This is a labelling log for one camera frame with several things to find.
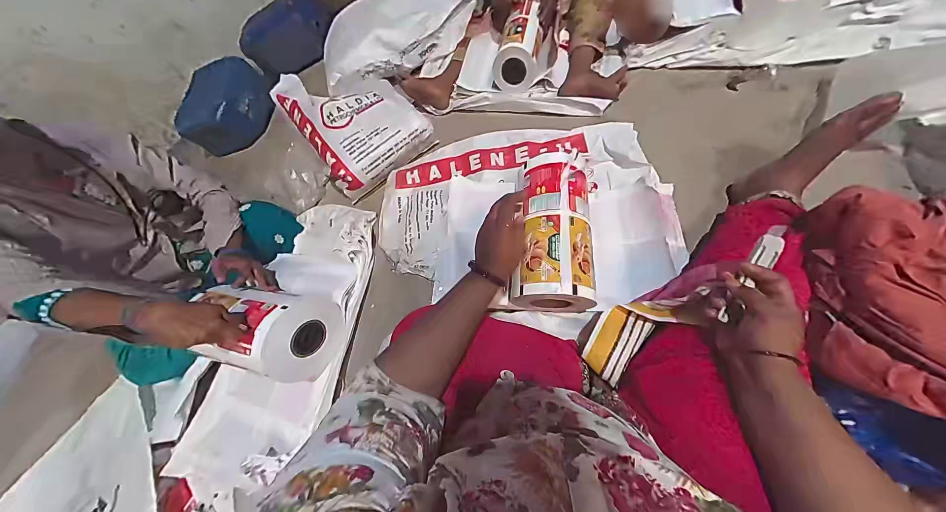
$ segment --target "bangle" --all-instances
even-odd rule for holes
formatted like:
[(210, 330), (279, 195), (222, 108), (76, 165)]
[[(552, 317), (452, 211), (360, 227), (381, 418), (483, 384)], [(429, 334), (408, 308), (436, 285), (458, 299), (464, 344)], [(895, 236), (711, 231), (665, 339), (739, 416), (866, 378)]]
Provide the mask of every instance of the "bangle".
[(468, 262), (467, 266), (469, 267), (472, 273), (482, 277), (483, 279), (485, 279), (486, 281), (489, 281), (493, 285), (496, 285), (499, 288), (506, 288), (506, 282), (503, 281), (503, 279), (492, 275), (486, 270), (483, 270), (482, 268), (479, 267), (479, 265), (476, 264), (476, 261)]
[(220, 255), (249, 255), (249, 253), (242, 248), (220, 248), (214, 257), (219, 257)]
[(159, 301), (160, 300), (156, 300), (154, 298), (142, 298), (125, 305), (121, 310), (122, 327), (125, 327), (137, 335), (144, 335), (144, 333), (138, 330), (138, 319), (141, 316), (141, 312), (145, 309), (145, 307)]
[(789, 361), (795, 362), (795, 364), (801, 368), (805, 365), (804, 362), (795, 357), (794, 355), (789, 355), (787, 353), (779, 353), (778, 351), (765, 351), (763, 349), (750, 349), (747, 351), (752, 355), (762, 355), (764, 357), (778, 357), (779, 359), (787, 359)]

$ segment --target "woman's hand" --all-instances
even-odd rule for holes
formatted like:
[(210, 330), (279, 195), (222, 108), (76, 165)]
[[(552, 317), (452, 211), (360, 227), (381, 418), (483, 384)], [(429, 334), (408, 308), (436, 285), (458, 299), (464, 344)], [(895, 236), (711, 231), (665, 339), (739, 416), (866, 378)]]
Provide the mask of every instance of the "woman's hand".
[(145, 335), (148, 343), (178, 348), (232, 342), (244, 332), (240, 316), (225, 307), (185, 302), (147, 303), (130, 327)]
[(476, 237), (477, 266), (501, 279), (508, 279), (525, 257), (525, 219), (521, 212), (525, 191), (500, 198), (489, 210)]
[(728, 324), (715, 330), (716, 347), (725, 358), (746, 351), (774, 351), (798, 357), (805, 342), (805, 318), (795, 303), (795, 293), (785, 276), (753, 264), (742, 264), (740, 273), (755, 282), (756, 288), (739, 283), (726, 273), (726, 287), (744, 306), (741, 314), (731, 312)]
[(263, 268), (263, 265), (248, 253), (220, 253), (210, 263), (210, 270), (221, 285), (227, 282), (227, 274), (234, 271), (239, 274), (233, 283), (234, 288), (249, 285), (263, 290), (279, 289), (272, 272)]
[(903, 93), (873, 96), (825, 121), (792, 151), (841, 155), (893, 120), (903, 99)]

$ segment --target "blue plastic container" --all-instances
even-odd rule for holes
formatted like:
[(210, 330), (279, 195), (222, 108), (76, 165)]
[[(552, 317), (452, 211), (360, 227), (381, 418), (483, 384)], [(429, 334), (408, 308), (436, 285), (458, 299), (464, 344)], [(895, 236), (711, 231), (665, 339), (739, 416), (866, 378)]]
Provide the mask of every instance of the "blue plastic container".
[(322, 60), (333, 12), (319, 0), (275, 0), (243, 25), (243, 55), (269, 76), (298, 73)]
[(174, 127), (184, 139), (223, 157), (253, 145), (274, 109), (263, 74), (246, 59), (221, 58), (191, 75)]

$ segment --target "floral dress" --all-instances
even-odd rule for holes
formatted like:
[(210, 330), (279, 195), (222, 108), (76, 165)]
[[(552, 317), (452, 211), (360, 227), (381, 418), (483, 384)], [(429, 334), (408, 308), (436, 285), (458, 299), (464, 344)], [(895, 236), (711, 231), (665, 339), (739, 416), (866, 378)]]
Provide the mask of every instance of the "floral dress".
[(440, 401), (372, 364), (257, 503), (264, 512), (736, 510), (624, 414), (504, 372), (443, 437)]

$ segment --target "red label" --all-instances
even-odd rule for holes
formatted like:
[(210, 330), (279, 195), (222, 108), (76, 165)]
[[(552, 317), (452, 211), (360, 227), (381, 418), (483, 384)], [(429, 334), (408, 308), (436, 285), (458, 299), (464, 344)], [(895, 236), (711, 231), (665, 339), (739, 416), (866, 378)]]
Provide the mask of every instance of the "red label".
[[(555, 211), (561, 207), (561, 180), (564, 163), (535, 167), (525, 174), (525, 214)], [(588, 181), (585, 171), (571, 167), (569, 175), (569, 209), (587, 215)]]
[(250, 355), (253, 351), (253, 340), (256, 337), (256, 328), (263, 319), (279, 308), (278, 304), (271, 304), (257, 300), (241, 300), (230, 294), (207, 292), (197, 299), (198, 303), (210, 303), (226, 307), (231, 314), (242, 314), (245, 318), (243, 325), (247, 330), (240, 338), (233, 342), (218, 344), (223, 349), (229, 349), (241, 355)]
[(276, 95), (276, 100), (289, 114), (292, 124), (295, 124), (296, 129), (302, 133), (312, 149), (328, 164), (329, 174), (333, 179), (345, 181), (347, 190), (358, 190), (364, 187), (364, 183), (338, 158), (338, 153), (325, 142), (322, 134), (315, 129), (315, 123), (305, 116), (297, 100), (284, 95)]
[(471, 150), (455, 157), (444, 157), (416, 167), (398, 170), (395, 188), (423, 187), (446, 181), (453, 176), (469, 176), (482, 170), (507, 170), (521, 167), (529, 159), (550, 151), (587, 153), (585, 133), (575, 133), (545, 143), (515, 143), (508, 146)]

